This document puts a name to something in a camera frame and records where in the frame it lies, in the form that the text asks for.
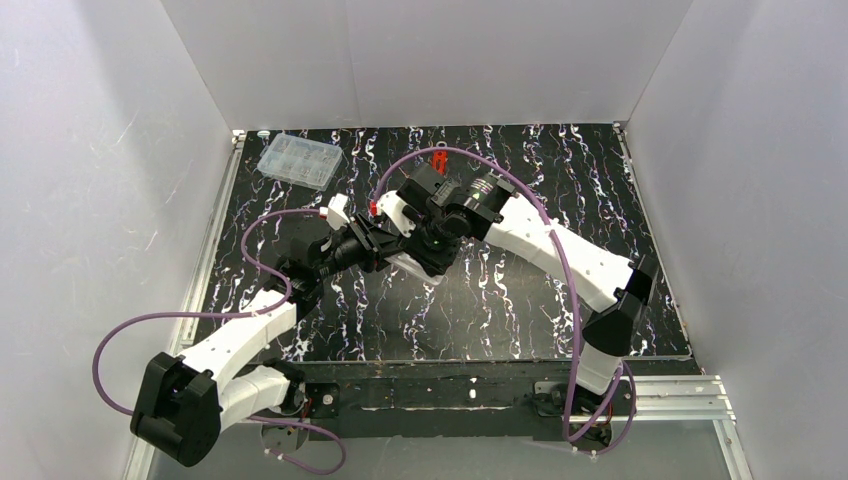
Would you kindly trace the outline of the white remote control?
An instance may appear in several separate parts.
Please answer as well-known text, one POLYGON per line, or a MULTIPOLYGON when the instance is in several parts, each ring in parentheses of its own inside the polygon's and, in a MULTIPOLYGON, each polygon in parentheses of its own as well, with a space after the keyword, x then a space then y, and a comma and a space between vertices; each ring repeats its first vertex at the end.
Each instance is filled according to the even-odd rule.
POLYGON ((424 268, 422 267, 422 265, 417 260, 413 259, 407 253, 400 253, 400 254, 397 254, 397 255, 393 255, 391 257, 388 257, 386 259, 386 261, 389 264, 405 271, 406 273, 412 275, 413 277, 423 281, 426 284, 432 285, 432 286, 439 285, 444 279, 443 274, 431 275, 431 274, 426 273, 424 268))

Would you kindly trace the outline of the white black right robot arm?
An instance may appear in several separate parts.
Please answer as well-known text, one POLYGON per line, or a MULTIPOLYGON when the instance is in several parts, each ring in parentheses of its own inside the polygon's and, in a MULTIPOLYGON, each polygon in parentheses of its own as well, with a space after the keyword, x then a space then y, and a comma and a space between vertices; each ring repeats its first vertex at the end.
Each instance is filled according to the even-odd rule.
POLYGON ((403 251, 392 263, 429 283, 440 282, 463 240, 476 239, 573 285, 591 310, 578 325, 576 383, 596 395, 609 389, 654 295, 656 258, 633 261, 594 245, 493 172, 461 185, 422 164, 373 211, 400 233, 403 251))

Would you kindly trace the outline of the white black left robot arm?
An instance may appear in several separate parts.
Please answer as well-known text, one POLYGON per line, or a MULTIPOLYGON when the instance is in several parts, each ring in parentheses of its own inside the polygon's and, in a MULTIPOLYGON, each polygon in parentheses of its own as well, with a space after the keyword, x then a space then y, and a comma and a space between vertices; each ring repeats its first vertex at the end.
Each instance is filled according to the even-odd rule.
POLYGON ((309 429, 311 399, 305 373, 285 360, 254 359, 293 330, 321 301, 327 278, 357 267, 379 271, 408 260, 422 229, 409 220, 383 228, 321 210, 320 220, 296 229, 245 312, 202 342, 149 361, 131 413, 138 438, 187 467, 203 460, 220 434, 265 411, 273 423, 309 429))

